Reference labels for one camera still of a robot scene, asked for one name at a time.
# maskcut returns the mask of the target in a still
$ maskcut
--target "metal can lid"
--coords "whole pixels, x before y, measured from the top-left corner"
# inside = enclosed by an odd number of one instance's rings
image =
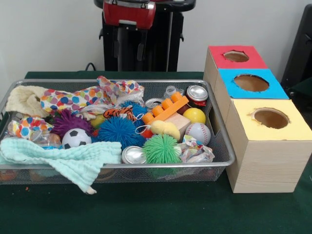
[[[208,92],[199,85],[191,85],[187,88],[187,96],[194,101],[205,101],[208,98]]]
[[[154,107],[160,105],[164,100],[161,98],[151,98],[145,102],[145,106],[149,109],[153,109]]]
[[[138,146],[128,146],[121,153],[121,159],[126,164],[143,164],[146,157],[142,152],[142,148]]]

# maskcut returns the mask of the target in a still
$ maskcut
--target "black cable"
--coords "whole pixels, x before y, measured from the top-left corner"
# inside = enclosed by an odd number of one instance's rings
[[[89,69],[90,65],[92,66],[93,71],[96,71],[96,70],[97,70],[97,69],[96,69],[96,67],[94,66],[94,64],[90,62],[90,63],[88,63],[88,65],[86,66],[85,71],[88,71],[88,69]]]

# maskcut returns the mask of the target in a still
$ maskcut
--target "green spiky ball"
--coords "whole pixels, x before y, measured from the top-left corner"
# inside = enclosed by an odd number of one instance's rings
[[[176,140],[169,135],[155,135],[145,142],[143,152],[147,163],[181,163]]]

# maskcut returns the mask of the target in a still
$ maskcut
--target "toy soccer ball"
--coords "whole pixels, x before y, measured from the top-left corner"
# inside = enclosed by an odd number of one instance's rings
[[[64,149],[91,143],[91,137],[81,128],[74,128],[65,133],[62,141]]]
[[[186,129],[185,134],[194,137],[204,145],[208,145],[211,138],[209,128],[203,123],[192,123]]]

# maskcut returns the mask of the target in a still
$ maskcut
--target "toy block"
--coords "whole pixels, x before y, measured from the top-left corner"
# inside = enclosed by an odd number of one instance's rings
[[[291,193],[312,152],[312,131],[291,100],[232,99],[226,128],[234,193]]]
[[[180,134],[181,134],[181,139],[179,142],[181,142],[183,140],[185,131],[186,131],[187,127],[191,124],[191,121],[188,118],[186,118],[186,117],[184,117],[178,113],[174,113],[172,116],[167,118],[165,120],[165,122],[173,123],[178,128],[178,130],[180,131]]]
[[[209,46],[204,81],[215,91],[219,69],[267,69],[267,65],[253,46]]]
[[[143,116],[142,120],[147,125],[152,124],[156,120],[165,121],[188,102],[189,100],[187,99],[187,97],[182,96],[179,92],[176,92],[172,94],[171,100],[169,98],[165,99],[161,103],[161,106],[158,105],[154,107],[152,109],[152,113],[146,113]]]
[[[289,99],[269,69],[219,69],[214,96],[224,122],[231,98]]]

